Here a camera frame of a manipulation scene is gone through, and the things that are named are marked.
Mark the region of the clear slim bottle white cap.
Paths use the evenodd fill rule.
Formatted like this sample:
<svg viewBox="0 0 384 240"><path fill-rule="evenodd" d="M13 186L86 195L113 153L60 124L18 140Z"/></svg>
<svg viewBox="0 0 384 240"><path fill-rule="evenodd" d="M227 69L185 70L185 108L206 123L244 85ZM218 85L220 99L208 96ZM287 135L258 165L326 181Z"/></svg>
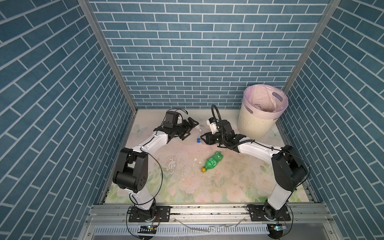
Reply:
<svg viewBox="0 0 384 240"><path fill-rule="evenodd" d="M195 126L194 129L196 129L200 134L203 133L203 128L200 125Z"/></svg>

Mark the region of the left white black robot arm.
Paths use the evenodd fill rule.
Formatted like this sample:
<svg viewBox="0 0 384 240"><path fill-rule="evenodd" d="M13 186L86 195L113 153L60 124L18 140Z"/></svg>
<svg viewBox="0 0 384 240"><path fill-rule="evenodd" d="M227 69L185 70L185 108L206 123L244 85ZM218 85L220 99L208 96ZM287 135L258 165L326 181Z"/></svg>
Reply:
<svg viewBox="0 0 384 240"><path fill-rule="evenodd" d="M123 148L114 169L113 183L129 193L131 201L140 210L149 211L156 206L146 183L148 181L149 157L175 137L185 140L199 123L191 117L165 117L163 123L143 143L132 149Z"/></svg>

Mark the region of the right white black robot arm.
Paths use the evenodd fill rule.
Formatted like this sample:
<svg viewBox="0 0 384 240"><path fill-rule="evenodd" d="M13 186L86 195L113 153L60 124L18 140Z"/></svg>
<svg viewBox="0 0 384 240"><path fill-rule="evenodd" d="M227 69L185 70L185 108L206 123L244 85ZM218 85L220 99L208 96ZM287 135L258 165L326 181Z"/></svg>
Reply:
<svg viewBox="0 0 384 240"><path fill-rule="evenodd" d="M245 135L236 134L227 120L210 118L207 120L207 125L210 130L201 135L203 142L207 145L218 144L220 147L253 156L272 165L276 185L265 202L265 212L280 211L310 173L304 160L290 145L267 146Z"/></svg>

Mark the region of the cream bin with pink bag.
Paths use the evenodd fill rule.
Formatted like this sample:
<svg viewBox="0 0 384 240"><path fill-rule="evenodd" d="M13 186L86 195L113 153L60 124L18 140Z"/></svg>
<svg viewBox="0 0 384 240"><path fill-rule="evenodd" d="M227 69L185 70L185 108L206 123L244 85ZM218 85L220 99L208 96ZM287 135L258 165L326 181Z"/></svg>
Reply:
<svg viewBox="0 0 384 240"><path fill-rule="evenodd" d="M237 128L250 139L263 138L289 105L282 90L269 85L253 85L245 89Z"/></svg>

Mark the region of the green plastic bottle yellow cap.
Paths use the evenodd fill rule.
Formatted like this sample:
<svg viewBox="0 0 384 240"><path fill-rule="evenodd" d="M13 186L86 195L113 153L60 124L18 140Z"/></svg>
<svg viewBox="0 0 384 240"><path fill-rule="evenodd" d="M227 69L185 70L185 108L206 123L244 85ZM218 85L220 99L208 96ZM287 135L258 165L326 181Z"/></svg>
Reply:
<svg viewBox="0 0 384 240"><path fill-rule="evenodd" d="M205 165L201 168L202 172L205 173L207 170L215 168L217 164L222 161L223 157L224 156L221 152L215 152L206 160Z"/></svg>

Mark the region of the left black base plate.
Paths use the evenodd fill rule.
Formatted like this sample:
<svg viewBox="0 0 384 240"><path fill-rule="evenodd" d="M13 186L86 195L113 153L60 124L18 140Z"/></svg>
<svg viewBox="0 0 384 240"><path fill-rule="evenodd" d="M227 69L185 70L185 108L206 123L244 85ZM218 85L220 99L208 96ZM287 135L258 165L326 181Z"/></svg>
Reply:
<svg viewBox="0 0 384 240"><path fill-rule="evenodd" d="M170 213L170 206L151 206L148 210L133 206L128 211L128 221L130 223L169 222Z"/></svg>

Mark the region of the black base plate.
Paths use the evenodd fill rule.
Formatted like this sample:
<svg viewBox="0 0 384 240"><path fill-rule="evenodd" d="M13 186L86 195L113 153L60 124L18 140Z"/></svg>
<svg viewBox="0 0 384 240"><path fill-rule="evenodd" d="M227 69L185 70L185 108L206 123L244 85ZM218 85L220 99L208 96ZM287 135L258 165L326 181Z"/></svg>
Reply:
<svg viewBox="0 0 384 240"><path fill-rule="evenodd" d="M169 222L170 213L170 206L151 206L148 210L133 206L128 211L128 221L130 223Z"/></svg>
<svg viewBox="0 0 384 240"><path fill-rule="evenodd" d="M269 204L266 204L266 205L248 204L246 205L246 210L250 213L252 222L262 222L262 221L273 222L278 220L290 221L292 219L287 205L284 205L279 210L275 210Z"/></svg>

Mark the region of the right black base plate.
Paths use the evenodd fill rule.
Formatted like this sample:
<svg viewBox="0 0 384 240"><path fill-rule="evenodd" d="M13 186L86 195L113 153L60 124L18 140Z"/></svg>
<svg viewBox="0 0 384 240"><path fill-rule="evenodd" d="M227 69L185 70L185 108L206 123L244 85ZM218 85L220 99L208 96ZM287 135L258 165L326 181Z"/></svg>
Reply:
<svg viewBox="0 0 384 240"><path fill-rule="evenodd" d="M246 210L250 213L252 222L262 222L262 221L273 222L278 220L290 221L292 219L287 205L284 205L279 210L275 210L269 204L266 204L266 205L248 204L246 205Z"/></svg>

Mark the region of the aluminium mounting rail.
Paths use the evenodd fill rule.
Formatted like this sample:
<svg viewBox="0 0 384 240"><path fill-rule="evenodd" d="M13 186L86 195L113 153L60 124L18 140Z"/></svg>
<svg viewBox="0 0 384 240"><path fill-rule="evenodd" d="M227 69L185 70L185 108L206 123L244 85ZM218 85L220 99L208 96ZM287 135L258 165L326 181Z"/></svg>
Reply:
<svg viewBox="0 0 384 240"><path fill-rule="evenodd" d="M82 240L340 240L321 203L290 203L291 220L252 222L245 203L158 204L170 206L169 222L130 223L128 204L94 205Z"/></svg>

